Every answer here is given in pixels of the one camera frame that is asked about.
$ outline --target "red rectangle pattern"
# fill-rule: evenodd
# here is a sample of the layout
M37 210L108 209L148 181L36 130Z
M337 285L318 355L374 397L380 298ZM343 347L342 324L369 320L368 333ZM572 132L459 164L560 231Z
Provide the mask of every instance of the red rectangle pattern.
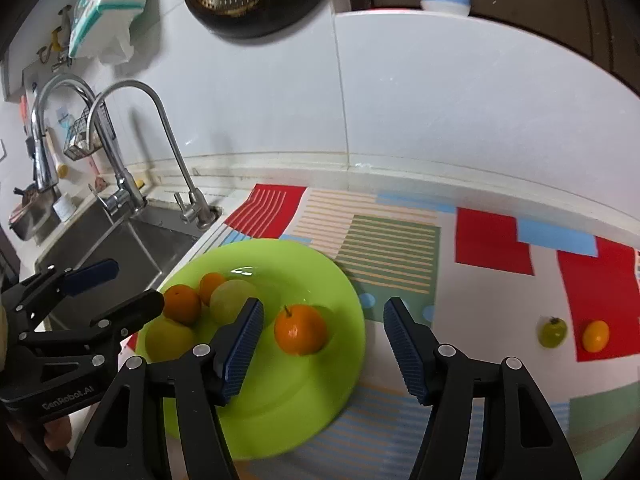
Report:
M132 335L127 341L127 346L131 348L134 352L136 351L136 344L138 343L138 332Z
M640 353L640 292L633 248L596 237L598 257L558 251L578 362ZM582 347L582 333L594 320L609 325L609 344L598 353Z
M533 275L529 245L518 241L516 219L458 208L456 262Z
M251 238L280 238L300 204L306 187L256 184L249 198L236 209L227 224Z

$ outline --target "tissue package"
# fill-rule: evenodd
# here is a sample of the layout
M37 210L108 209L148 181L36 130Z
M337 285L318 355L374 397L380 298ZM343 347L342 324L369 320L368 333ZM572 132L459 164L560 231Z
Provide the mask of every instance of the tissue package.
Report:
M105 64L128 61L133 55L129 25L146 0L78 0L69 42L71 57L97 57Z

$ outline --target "orange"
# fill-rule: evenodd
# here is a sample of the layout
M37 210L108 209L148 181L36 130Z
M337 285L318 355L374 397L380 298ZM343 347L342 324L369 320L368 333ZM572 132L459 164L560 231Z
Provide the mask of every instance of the orange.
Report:
M276 317L273 335L280 349L290 355L309 355L326 344L328 332L320 313L312 306L285 307Z
M169 319L192 325L200 317L201 310L198 293L188 285L170 286L164 293L162 313Z
M200 299L205 305L209 304L213 291L226 282L225 277L219 272L205 274L200 280Z
M591 321L582 333L582 346L587 352L602 352L609 343L609 325L604 321Z

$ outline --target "screw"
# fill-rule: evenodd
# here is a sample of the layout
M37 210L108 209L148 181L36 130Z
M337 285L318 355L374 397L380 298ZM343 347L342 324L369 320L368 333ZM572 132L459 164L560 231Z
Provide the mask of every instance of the screw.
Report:
M127 359L127 362L125 364L127 365L127 368L129 370L135 370L142 364L142 357L133 355L129 359Z
M438 353L444 357L453 357L456 354L456 349L451 345L440 345Z
M209 345L200 344L193 347L193 355L196 357L203 357L211 352L211 347Z
M522 368L522 361L517 357L507 357L507 366L511 370L520 370Z

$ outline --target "person's hand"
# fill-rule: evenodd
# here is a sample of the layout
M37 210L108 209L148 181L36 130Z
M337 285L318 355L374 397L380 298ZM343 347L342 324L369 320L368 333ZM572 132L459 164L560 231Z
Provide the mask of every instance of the person's hand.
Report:
M16 422L9 422L8 426L14 439L22 442L24 426ZM44 436L44 443L51 451L59 451L71 441L71 421L66 415L57 420L46 422L44 429L47 432Z

